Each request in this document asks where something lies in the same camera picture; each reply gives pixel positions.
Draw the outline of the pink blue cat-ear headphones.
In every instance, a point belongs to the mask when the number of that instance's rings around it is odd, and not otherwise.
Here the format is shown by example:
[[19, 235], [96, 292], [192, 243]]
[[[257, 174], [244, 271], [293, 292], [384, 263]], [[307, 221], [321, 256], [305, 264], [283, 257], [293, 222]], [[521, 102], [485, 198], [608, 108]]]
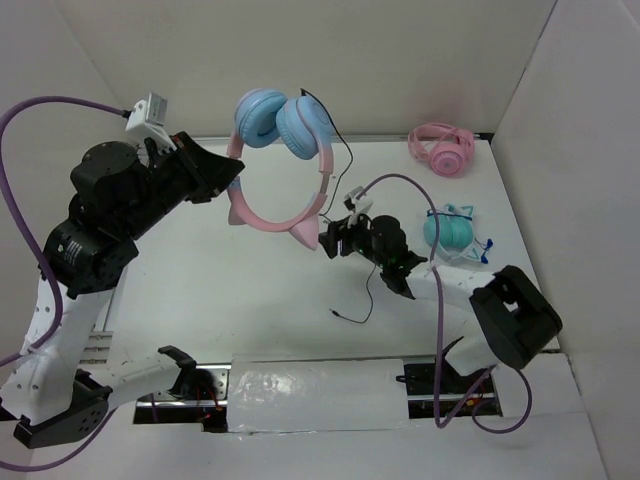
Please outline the pink blue cat-ear headphones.
[[257, 153], [278, 147], [293, 160], [315, 161], [319, 180], [299, 213], [274, 221], [262, 217], [250, 206], [241, 176], [237, 175], [227, 189], [228, 223], [269, 234], [286, 234], [309, 250], [317, 249], [320, 213], [328, 201], [329, 183], [334, 174], [333, 132], [327, 108], [306, 90], [296, 96], [273, 88], [245, 93], [235, 107], [227, 155], [241, 160], [247, 149]]

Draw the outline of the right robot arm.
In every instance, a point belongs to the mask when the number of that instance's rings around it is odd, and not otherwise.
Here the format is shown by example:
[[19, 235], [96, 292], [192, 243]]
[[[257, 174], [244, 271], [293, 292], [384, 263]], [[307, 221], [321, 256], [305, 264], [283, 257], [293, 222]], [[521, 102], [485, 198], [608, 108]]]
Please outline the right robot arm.
[[495, 365], [524, 369], [563, 328], [541, 291], [518, 267], [497, 272], [438, 266], [410, 250], [400, 222], [389, 215], [333, 221], [319, 234], [331, 259], [359, 254], [380, 269], [393, 293], [435, 301], [470, 314], [460, 332], [442, 345], [436, 379], [448, 392], [460, 391], [471, 375]]

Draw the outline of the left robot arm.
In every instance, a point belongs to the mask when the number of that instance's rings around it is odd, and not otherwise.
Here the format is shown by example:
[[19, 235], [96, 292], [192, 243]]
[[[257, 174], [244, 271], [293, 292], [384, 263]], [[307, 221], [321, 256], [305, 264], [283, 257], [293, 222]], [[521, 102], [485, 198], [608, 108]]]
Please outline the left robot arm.
[[145, 395], [184, 399], [196, 390], [195, 360], [170, 345], [112, 368], [81, 367], [102, 310], [138, 255], [137, 241], [181, 203], [219, 196], [243, 170], [186, 133], [174, 142], [163, 153], [147, 140], [146, 160], [128, 143], [101, 143], [71, 172], [69, 214], [46, 240], [32, 322], [1, 389], [1, 411], [28, 449], [78, 442]]

